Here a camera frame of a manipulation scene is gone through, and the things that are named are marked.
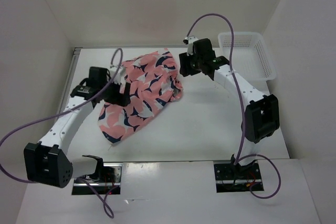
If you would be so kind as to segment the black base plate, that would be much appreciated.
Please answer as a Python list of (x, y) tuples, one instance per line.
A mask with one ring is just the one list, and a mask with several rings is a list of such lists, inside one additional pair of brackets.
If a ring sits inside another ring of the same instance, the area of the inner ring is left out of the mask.
[[(83, 175), (81, 179), (88, 182), (99, 195), (119, 195), (121, 193), (122, 165), (104, 166), (100, 175)], [(74, 180), (72, 195), (94, 195), (87, 184), (77, 178)]]
[(257, 162), (243, 169), (237, 175), (230, 161), (214, 162), (214, 174), (217, 193), (264, 191), (262, 177)]

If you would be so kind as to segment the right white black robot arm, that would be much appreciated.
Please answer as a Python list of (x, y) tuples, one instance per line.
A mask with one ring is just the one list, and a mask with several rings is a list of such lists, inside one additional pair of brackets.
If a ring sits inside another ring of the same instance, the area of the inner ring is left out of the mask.
[(280, 127), (278, 99), (252, 86), (230, 66), (227, 58), (216, 56), (209, 39), (190, 36), (183, 42), (187, 51), (179, 55), (180, 74), (187, 77), (203, 73), (239, 99), (244, 138), (231, 158), (230, 172), (235, 178), (243, 178), (259, 153), (262, 140), (272, 136)]

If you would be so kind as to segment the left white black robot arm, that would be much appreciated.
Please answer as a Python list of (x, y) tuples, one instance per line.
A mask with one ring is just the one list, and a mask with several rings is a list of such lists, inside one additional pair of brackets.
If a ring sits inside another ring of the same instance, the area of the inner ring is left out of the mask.
[(72, 90), (65, 110), (49, 132), (37, 143), (26, 145), (24, 160), (30, 182), (64, 188), (72, 178), (87, 176), (93, 182), (104, 178), (101, 157), (67, 157), (71, 141), (100, 101), (122, 107), (130, 103), (130, 83), (125, 81), (123, 66), (90, 67), (88, 77)]

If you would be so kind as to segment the white perforated plastic basket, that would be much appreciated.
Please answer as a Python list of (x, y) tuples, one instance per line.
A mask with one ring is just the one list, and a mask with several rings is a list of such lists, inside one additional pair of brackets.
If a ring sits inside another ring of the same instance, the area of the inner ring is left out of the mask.
[(248, 81), (268, 81), (276, 78), (276, 70), (265, 40), (256, 32), (230, 32), (218, 34), (222, 54), (229, 56), (231, 41), (233, 68)]

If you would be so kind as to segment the pink shark print shorts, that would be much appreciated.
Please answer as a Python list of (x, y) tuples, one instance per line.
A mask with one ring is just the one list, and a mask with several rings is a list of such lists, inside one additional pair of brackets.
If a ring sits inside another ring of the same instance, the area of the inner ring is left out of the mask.
[(179, 67), (167, 48), (126, 60), (122, 65), (125, 81), (130, 84), (130, 103), (122, 107), (106, 102), (98, 117), (99, 129), (112, 145), (143, 129), (183, 92)]

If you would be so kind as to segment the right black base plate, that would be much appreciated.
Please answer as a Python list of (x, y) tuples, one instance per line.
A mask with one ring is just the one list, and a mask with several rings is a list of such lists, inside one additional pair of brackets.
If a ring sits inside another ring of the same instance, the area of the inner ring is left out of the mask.
[(237, 175), (230, 161), (214, 162), (214, 174), (217, 193), (264, 191), (262, 177), (257, 162), (243, 169)]

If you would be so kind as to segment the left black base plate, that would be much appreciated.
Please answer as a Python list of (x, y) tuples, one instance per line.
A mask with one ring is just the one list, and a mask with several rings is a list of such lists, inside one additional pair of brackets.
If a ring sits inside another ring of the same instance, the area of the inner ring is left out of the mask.
[[(104, 166), (100, 175), (83, 175), (81, 179), (88, 182), (99, 195), (119, 195), (121, 193), (122, 165)], [(87, 184), (77, 178), (74, 180), (72, 195), (94, 195)]]

